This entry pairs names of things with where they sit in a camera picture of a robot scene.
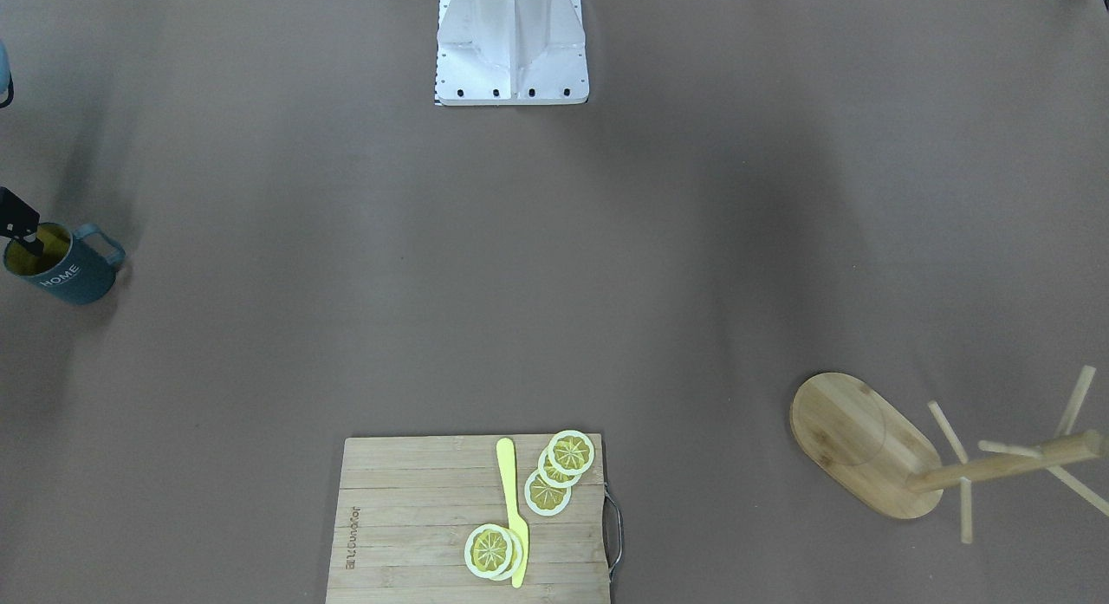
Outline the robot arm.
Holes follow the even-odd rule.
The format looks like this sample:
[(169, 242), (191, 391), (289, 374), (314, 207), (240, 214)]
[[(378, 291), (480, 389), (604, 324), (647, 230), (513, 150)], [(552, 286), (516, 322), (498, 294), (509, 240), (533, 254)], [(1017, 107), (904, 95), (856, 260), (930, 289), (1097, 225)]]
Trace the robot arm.
[[(12, 78), (3, 42), (1, 42), (1, 84), (3, 84), (1, 108), (4, 109), (16, 99), (16, 80)], [(35, 257), (42, 257), (44, 250), (43, 240), (38, 237), (40, 221), (40, 213), (37, 209), (17, 196), (12, 190), (1, 186), (1, 234), (8, 239), (16, 240)]]

